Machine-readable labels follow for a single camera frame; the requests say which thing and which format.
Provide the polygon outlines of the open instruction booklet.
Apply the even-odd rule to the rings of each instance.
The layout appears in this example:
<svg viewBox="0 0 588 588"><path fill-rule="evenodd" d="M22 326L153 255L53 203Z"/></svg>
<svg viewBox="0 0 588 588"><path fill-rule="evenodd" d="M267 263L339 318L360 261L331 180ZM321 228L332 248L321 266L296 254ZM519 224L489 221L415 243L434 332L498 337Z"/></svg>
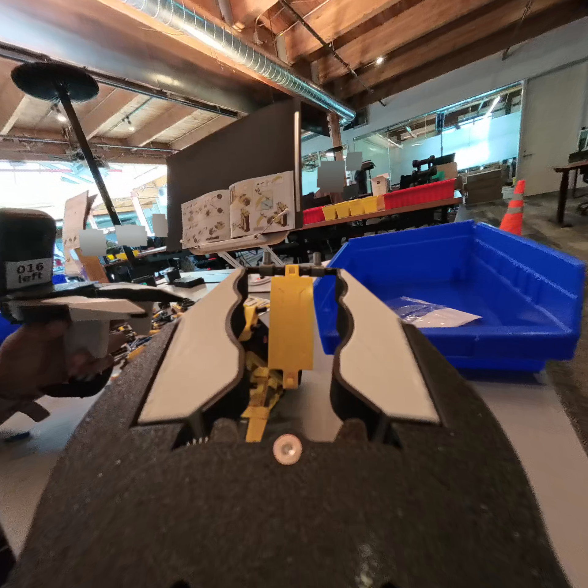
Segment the open instruction booklet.
<svg viewBox="0 0 588 588"><path fill-rule="evenodd" d="M184 248L295 227L295 175L286 171L242 180L181 206Z"/></svg>

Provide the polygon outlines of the wooden desk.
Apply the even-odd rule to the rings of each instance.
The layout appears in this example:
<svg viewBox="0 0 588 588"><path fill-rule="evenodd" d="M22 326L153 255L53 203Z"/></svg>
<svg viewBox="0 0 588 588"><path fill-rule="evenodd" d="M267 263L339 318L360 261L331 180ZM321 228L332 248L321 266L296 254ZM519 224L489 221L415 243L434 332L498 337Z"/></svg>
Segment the wooden desk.
<svg viewBox="0 0 588 588"><path fill-rule="evenodd" d="M571 189L571 196L574 197L576 195L579 175L581 172L587 172L587 160L581 160L564 166L554 167L553 171L560 175L555 223L561 228L570 228L571 224L565 221L568 192L569 189Z"/></svg>

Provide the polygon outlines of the pile of toy building pieces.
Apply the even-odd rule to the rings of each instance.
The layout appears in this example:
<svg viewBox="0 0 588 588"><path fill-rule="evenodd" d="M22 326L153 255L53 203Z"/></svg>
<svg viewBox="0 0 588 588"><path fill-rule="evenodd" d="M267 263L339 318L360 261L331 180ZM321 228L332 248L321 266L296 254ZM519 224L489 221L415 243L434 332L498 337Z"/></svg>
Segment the pile of toy building pieces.
<svg viewBox="0 0 588 588"><path fill-rule="evenodd" d="M184 311L185 306L182 302L154 303L149 327L139 326L139 331L129 323L115 321L111 325L110 335L121 336L123 341L111 353L114 366L123 368L135 360L163 327L177 321Z"/></svg>

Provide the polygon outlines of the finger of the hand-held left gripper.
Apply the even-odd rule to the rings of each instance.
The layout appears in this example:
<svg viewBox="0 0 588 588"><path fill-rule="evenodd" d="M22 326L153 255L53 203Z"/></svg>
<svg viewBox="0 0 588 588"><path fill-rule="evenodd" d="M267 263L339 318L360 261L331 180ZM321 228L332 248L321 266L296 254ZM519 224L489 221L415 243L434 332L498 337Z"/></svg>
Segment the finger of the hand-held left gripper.
<svg viewBox="0 0 588 588"><path fill-rule="evenodd" d="M42 299L39 301L39 305L65 307L72 321L142 319L149 316L149 312L141 305L122 298L65 296Z"/></svg>
<svg viewBox="0 0 588 588"><path fill-rule="evenodd" d="M135 283L94 284L99 298L126 299L133 303L181 303L182 295L176 295L169 290Z"/></svg>

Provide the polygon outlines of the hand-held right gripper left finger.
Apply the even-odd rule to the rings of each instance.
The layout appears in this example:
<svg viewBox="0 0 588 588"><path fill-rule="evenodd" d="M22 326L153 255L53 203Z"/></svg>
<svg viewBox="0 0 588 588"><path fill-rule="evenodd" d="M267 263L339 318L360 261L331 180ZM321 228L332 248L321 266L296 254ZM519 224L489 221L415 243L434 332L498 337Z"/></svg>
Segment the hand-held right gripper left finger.
<svg viewBox="0 0 588 588"><path fill-rule="evenodd" d="M187 424L210 437L218 419L246 408L246 270L234 270L181 318L156 369L137 424Z"/></svg>

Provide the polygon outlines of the yellow panel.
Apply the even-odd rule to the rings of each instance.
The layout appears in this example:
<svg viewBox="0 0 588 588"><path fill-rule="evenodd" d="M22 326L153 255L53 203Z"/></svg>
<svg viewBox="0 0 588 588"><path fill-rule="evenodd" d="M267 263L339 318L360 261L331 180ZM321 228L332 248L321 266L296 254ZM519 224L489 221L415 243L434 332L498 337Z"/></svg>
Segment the yellow panel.
<svg viewBox="0 0 588 588"><path fill-rule="evenodd" d="M303 371L313 370L315 305L313 283L325 276L327 262L314 252L312 263L276 266L264 263L247 274L270 278L268 368L281 372L284 390L297 389Z"/></svg>

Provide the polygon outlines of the black partition board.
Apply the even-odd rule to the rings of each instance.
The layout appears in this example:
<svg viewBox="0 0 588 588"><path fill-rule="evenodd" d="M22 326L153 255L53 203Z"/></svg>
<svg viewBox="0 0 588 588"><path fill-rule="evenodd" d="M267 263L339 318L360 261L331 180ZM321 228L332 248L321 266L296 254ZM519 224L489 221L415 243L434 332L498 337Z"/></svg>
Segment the black partition board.
<svg viewBox="0 0 588 588"><path fill-rule="evenodd" d="M296 228L302 226L301 107L297 98L276 102L167 157L168 252L182 248L182 204L278 172L293 172Z"/></svg>

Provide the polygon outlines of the small black box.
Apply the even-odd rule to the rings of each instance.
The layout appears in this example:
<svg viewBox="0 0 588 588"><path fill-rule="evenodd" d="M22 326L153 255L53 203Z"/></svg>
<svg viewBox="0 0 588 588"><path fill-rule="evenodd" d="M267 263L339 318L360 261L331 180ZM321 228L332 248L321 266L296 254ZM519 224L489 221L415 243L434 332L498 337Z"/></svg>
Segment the small black box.
<svg viewBox="0 0 588 588"><path fill-rule="evenodd" d="M166 283L176 288L191 289L202 286L205 281L196 275L181 274L177 268L169 268L165 274Z"/></svg>

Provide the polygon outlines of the blue plastic storage bin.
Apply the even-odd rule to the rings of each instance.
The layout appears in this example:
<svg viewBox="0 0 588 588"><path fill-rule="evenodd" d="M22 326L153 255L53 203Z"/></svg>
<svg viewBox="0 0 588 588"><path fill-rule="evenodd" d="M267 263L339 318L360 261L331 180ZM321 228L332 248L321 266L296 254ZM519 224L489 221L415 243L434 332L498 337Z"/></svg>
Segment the blue plastic storage bin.
<svg viewBox="0 0 588 588"><path fill-rule="evenodd" d="M534 372L575 353L585 264L488 224L352 239L329 268L347 270L385 305L406 296L481 316L461 327L420 329L457 368ZM333 355L340 342L334 276L317 279L313 297L323 349Z"/></svg>

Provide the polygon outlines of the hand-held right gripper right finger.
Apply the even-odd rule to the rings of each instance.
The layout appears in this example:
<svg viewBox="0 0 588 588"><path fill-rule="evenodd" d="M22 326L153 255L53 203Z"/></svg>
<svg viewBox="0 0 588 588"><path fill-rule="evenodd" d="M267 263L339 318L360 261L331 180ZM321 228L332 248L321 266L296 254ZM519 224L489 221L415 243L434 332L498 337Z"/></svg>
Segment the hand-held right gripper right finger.
<svg viewBox="0 0 588 588"><path fill-rule="evenodd" d="M340 421L361 423L375 442L391 442L396 423L440 426L407 324L347 270L334 273L334 299L330 401Z"/></svg>

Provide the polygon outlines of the yellow toy vehicle model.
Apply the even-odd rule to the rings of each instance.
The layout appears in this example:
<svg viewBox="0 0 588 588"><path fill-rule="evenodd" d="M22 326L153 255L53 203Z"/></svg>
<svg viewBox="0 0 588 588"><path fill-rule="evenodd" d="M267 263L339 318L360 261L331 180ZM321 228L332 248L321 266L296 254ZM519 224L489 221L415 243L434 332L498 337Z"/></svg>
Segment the yellow toy vehicle model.
<svg viewBox="0 0 588 588"><path fill-rule="evenodd" d="M271 321L270 300L248 296L243 303L245 325L238 342L245 351L245 372L249 401L240 419L246 424L245 441L262 441L272 410L285 390L299 386L302 373L294 384L288 373L295 365L295 333L289 320Z"/></svg>

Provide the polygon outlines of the long wooden table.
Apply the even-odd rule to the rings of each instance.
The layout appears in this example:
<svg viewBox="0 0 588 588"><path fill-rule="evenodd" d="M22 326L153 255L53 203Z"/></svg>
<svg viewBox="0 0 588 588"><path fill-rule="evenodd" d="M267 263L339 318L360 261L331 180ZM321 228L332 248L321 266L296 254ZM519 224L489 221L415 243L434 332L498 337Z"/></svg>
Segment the long wooden table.
<svg viewBox="0 0 588 588"><path fill-rule="evenodd" d="M311 241L341 237L357 238L370 232L390 231L405 224L405 217L418 219L431 217L434 224L447 222L449 210L456 208L463 201L462 195L440 201L416 203L393 209L379 210L351 217L325 220L314 224L305 224L300 229L291 231L289 237L297 241Z"/></svg>

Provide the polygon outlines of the silver ventilation duct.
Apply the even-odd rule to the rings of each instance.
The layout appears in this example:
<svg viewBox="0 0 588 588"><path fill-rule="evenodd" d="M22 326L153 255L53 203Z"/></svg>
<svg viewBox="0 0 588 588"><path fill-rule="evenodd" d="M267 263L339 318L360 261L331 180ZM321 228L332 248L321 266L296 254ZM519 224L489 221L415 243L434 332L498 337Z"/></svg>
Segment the silver ventilation duct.
<svg viewBox="0 0 588 588"><path fill-rule="evenodd" d="M256 76L275 84L283 91L306 99L317 107L334 113L348 124L356 111L322 89L318 84L299 75L280 60L252 47L223 25L192 10L184 1L122 1L131 10L147 18L148 24L158 24L164 31L194 40Z"/></svg>

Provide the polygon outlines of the person's left hand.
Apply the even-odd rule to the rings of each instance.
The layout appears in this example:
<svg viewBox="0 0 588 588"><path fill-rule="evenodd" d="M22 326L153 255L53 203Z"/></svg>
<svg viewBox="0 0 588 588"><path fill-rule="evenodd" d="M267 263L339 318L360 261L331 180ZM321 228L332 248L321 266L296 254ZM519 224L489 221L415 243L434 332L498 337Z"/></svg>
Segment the person's left hand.
<svg viewBox="0 0 588 588"><path fill-rule="evenodd" d="M69 324L58 320L23 325L1 345L1 398L90 398L109 380L111 354L67 352Z"/></svg>

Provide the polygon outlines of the orange traffic cone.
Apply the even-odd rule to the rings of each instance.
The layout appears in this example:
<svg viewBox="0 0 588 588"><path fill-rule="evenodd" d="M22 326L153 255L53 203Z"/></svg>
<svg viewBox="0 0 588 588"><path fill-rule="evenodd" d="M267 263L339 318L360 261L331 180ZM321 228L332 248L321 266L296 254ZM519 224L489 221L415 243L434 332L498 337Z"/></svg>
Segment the orange traffic cone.
<svg viewBox="0 0 588 588"><path fill-rule="evenodd" d="M518 180L512 198L499 225L501 231L516 236L522 235L525 188L526 181L524 179Z"/></svg>

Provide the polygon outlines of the empty clear plastic bags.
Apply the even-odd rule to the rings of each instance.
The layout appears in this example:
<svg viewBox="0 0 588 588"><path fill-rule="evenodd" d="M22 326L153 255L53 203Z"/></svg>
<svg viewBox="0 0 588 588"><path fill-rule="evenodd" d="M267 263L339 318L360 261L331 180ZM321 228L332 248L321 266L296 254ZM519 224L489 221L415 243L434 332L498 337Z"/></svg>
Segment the empty clear plastic bags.
<svg viewBox="0 0 588 588"><path fill-rule="evenodd" d="M402 321L420 329L461 327L482 319L479 315L406 296L388 300L386 305Z"/></svg>

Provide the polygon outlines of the black machine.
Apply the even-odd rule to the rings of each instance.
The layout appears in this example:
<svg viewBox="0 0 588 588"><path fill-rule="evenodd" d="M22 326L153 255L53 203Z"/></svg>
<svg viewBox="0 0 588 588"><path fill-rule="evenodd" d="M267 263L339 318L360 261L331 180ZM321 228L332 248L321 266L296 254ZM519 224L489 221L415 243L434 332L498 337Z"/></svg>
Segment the black machine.
<svg viewBox="0 0 588 588"><path fill-rule="evenodd" d="M402 175L400 189L418 187L444 180L455 180L458 176L458 166L455 162L456 153L440 157L430 156L421 160L413 160L413 171L409 175Z"/></svg>

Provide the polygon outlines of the white book stand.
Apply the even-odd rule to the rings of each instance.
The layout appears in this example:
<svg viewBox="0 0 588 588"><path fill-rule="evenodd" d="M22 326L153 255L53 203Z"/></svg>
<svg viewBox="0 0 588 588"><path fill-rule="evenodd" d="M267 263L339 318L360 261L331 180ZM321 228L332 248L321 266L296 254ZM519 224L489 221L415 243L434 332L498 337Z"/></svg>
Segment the white book stand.
<svg viewBox="0 0 588 588"><path fill-rule="evenodd" d="M235 269L242 269L245 266L233 259L230 253L250 251L253 249L261 250L262 265L273 264L278 267L283 267L285 265L284 262L273 251L272 247L282 243L288 237L290 230L276 232L268 232L268 230L268 228L265 228L261 232L252 235L202 244L197 244L191 239L180 239L180 244L183 248L191 251L192 254L216 254L224 259L230 267Z"/></svg>

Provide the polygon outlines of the brown cardboard panel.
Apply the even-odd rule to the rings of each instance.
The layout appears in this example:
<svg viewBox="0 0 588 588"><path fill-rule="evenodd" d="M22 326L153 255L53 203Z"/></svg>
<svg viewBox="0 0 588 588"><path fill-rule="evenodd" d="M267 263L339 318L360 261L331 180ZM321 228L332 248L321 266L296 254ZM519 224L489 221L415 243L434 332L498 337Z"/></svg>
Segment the brown cardboard panel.
<svg viewBox="0 0 588 588"><path fill-rule="evenodd" d="M100 229L86 228L96 196L86 191L65 202L62 227L65 273L86 281L108 283L100 259L107 254L107 241Z"/></svg>

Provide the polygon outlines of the long red plastic bin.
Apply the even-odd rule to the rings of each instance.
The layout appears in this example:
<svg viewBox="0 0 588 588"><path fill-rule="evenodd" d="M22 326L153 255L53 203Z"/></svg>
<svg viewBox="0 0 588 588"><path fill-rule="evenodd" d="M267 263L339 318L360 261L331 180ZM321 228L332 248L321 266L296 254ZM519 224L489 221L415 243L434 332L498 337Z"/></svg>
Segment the long red plastic bin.
<svg viewBox="0 0 588 588"><path fill-rule="evenodd" d="M447 179L389 192L383 195L384 210L453 199L455 180Z"/></svg>

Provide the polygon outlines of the stack of cardboard boxes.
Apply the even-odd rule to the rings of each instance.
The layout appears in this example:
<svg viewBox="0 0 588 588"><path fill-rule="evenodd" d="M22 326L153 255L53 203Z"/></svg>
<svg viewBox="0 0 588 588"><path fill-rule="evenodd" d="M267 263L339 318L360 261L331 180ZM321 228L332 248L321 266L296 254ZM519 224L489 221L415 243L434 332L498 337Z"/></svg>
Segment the stack of cardboard boxes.
<svg viewBox="0 0 588 588"><path fill-rule="evenodd" d="M512 168L506 165L468 174L463 181L465 203L476 205L502 200L503 188L511 187L512 180Z"/></svg>

